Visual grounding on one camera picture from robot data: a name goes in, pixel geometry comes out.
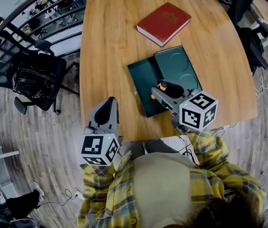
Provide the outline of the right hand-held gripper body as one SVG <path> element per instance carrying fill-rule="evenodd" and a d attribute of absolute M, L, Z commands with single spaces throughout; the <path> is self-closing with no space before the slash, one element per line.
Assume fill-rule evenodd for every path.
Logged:
<path fill-rule="evenodd" d="M 179 133 L 202 131 L 215 120 L 218 100 L 207 92 L 165 80 L 159 89 L 164 93 L 160 104 L 171 111 L 172 125 Z"/>

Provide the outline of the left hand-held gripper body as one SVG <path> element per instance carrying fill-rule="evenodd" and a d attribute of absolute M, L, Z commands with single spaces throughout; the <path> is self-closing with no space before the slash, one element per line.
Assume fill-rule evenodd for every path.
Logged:
<path fill-rule="evenodd" d="M 80 156 L 88 165 L 110 166 L 120 148 L 118 102 L 111 96 L 93 108 L 80 137 Z"/>

